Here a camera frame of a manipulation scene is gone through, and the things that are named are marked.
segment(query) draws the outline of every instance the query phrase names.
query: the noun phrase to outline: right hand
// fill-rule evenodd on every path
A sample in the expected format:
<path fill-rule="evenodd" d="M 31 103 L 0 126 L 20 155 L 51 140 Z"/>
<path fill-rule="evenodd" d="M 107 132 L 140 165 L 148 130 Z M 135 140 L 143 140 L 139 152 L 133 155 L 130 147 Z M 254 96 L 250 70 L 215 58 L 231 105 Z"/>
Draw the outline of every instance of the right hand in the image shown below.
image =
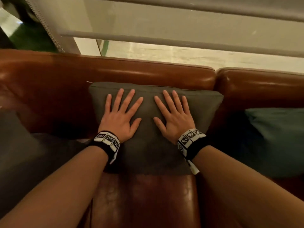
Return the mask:
<path fill-rule="evenodd" d="M 162 103 L 158 96 L 155 96 L 154 100 L 166 119 L 166 126 L 159 118 L 154 117 L 153 119 L 159 130 L 162 132 L 162 135 L 174 145 L 176 145 L 180 136 L 187 130 L 194 129 L 195 124 L 190 114 L 188 102 L 185 96 L 182 97 L 184 106 L 183 108 L 175 90 L 173 90 L 172 92 L 175 105 L 166 90 L 163 91 L 163 94 L 171 113 L 168 111 L 168 109 L 165 107 L 165 105 Z"/>

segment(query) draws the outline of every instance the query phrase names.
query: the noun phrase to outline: hand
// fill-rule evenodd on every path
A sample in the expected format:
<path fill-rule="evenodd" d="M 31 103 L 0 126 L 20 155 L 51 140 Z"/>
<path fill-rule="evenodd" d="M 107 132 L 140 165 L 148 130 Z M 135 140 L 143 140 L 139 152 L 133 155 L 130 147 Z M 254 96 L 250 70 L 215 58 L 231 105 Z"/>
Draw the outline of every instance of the hand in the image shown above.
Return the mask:
<path fill-rule="evenodd" d="M 135 90 L 132 89 L 119 109 L 121 98 L 123 96 L 123 91 L 124 91 L 123 89 L 120 89 L 118 91 L 112 112 L 110 112 L 112 95 L 109 94 L 107 96 L 107 100 L 105 102 L 105 109 L 104 109 L 105 114 L 103 115 L 100 126 L 98 128 L 98 132 L 102 130 L 107 130 L 115 134 L 116 137 L 119 139 L 120 143 L 123 143 L 129 140 L 131 137 L 133 137 L 135 131 L 139 127 L 141 118 L 135 119 L 131 126 L 130 126 L 130 120 L 134 116 L 134 114 L 136 113 L 140 104 L 143 101 L 143 97 L 140 97 L 134 103 L 131 109 L 128 112 L 126 112 L 135 94 Z"/>
<path fill-rule="evenodd" d="M 171 113 L 167 110 L 158 96 L 155 96 L 154 100 L 165 117 L 167 124 L 165 126 L 157 117 L 154 117 L 153 119 L 159 130 L 162 132 L 162 135 L 176 145 L 179 137 L 187 130 L 194 129 L 195 124 L 190 114 L 188 102 L 185 96 L 182 97 L 183 109 L 176 91 L 172 92 L 175 105 L 166 90 L 163 91 L 163 94 Z"/>

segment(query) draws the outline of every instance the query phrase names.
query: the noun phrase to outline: sofa backrest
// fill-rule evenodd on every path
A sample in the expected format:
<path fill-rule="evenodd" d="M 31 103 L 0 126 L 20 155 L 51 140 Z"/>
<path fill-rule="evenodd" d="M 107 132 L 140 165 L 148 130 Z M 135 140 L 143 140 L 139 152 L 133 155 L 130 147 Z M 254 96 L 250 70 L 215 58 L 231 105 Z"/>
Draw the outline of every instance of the sofa backrest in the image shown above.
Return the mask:
<path fill-rule="evenodd" d="M 212 90 L 210 67 L 0 50 L 0 106 L 14 109 L 30 132 L 69 138 L 95 134 L 88 87 L 97 81 Z"/>
<path fill-rule="evenodd" d="M 214 90 L 224 95 L 208 133 L 221 128 L 236 111 L 248 108 L 304 107 L 304 75 L 274 70 L 222 68 Z"/>

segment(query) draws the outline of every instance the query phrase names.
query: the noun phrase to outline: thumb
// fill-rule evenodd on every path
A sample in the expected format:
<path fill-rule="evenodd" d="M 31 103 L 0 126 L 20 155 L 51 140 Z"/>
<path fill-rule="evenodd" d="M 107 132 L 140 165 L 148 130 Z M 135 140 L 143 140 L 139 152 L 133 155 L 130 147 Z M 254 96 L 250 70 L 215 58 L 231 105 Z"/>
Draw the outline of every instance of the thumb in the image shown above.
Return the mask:
<path fill-rule="evenodd" d="M 134 120 L 134 122 L 132 123 L 131 127 L 130 127 L 130 134 L 131 134 L 131 137 L 133 137 L 133 135 L 135 134 L 137 128 L 139 127 L 139 124 L 141 122 L 141 118 L 136 118 Z"/>
<path fill-rule="evenodd" d="M 167 129 L 166 129 L 165 125 L 163 124 L 163 122 L 161 121 L 161 119 L 154 117 L 153 120 L 154 120 L 156 126 L 161 131 L 161 133 L 164 135 L 166 133 Z"/>

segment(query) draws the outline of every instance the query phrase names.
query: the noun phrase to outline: finger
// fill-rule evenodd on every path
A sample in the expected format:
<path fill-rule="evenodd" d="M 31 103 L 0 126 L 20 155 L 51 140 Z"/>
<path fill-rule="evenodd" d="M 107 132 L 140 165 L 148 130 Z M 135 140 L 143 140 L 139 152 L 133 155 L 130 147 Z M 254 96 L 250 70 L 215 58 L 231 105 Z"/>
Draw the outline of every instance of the finger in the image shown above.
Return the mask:
<path fill-rule="evenodd" d="M 139 124 L 141 122 L 141 118 L 136 118 L 134 120 L 134 122 L 132 123 L 131 127 L 130 127 L 130 134 L 131 134 L 131 137 L 133 137 L 133 135 L 135 134 L 137 128 L 139 127 Z"/>
<path fill-rule="evenodd" d="M 127 95 L 127 97 L 126 97 L 126 99 L 124 100 L 123 104 L 121 105 L 120 110 L 119 110 L 120 112 L 122 112 L 122 113 L 125 113 L 125 112 L 126 112 L 126 110 L 127 110 L 128 106 L 129 106 L 129 104 L 130 104 L 130 102 L 131 102 L 131 100 L 132 100 L 134 94 L 135 94 L 135 90 L 132 89 L 132 90 L 129 92 L 129 94 Z"/>
<path fill-rule="evenodd" d="M 191 115 L 186 96 L 183 96 L 181 99 L 182 99 L 182 101 L 183 101 L 184 112 L 185 112 L 187 115 Z"/>
<path fill-rule="evenodd" d="M 157 117 L 154 117 L 153 120 L 154 120 L 156 126 L 157 126 L 157 127 L 159 128 L 159 130 L 161 131 L 161 133 L 162 133 L 162 134 L 165 134 L 165 132 L 166 132 L 167 129 L 166 129 L 165 125 L 163 124 L 163 122 L 161 121 L 161 119 L 159 119 L 159 118 L 157 118 Z"/>
<path fill-rule="evenodd" d="M 120 105 L 120 102 L 121 102 L 121 97 L 123 96 L 123 89 L 120 89 L 116 95 L 116 99 L 115 99 L 115 102 L 114 102 L 114 105 L 113 105 L 113 109 L 112 109 L 112 112 L 117 112 L 118 109 L 119 109 L 119 105 Z"/>
<path fill-rule="evenodd" d="M 108 94 L 107 100 L 105 101 L 105 114 L 109 114 L 111 111 L 111 101 L 112 101 L 112 95 Z"/>
<path fill-rule="evenodd" d="M 128 117 L 131 119 L 134 114 L 136 113 L 136 111 L 138 110 L 139 106 L 141 105 L 143 101 L 143 97 L 140 97 L 135 103 L 134 105 L 132 105 L 131 109 L 129 109 L 129 111 L 127 112 Z"/>
<path fill-rule="evenodd" d="M 183 106 L 181 105 L 181 102 L 180 102 L 180 99 L 177 95 L 177 92 L 175 90 L 172 91 L 172 96 L 173 96 L 173 99 L 174 99 L 174 102 L 175 102 L 175 105 L 176 105 L 176 108 L 177 108 L 177 111 L 181 114 L 184 112 L 183 110 Z"/>
<path fill-rule="evenodd" d="M 164 94 L 165 100 L 166 100 L 166 102 L 169 106 L 170 112 L 171 113 L 176 113 L 177 112 L 176 107 L 174 105 L 174 102 L 173 102 L 172 98 L 168 94 L 168 92 L 166 90 L 164 90 L 163 94 Z"/>
<path fill-rule="evenodd" d="M 158 96 L 154 96 L 154 100 L 155 100 L 158 108 L 160 109 L 162 115 L 167 120 L 170 117 L 170 112 L 168 111 L 167 107 L 162 103 L 161 99 L 159 99 Z"/>

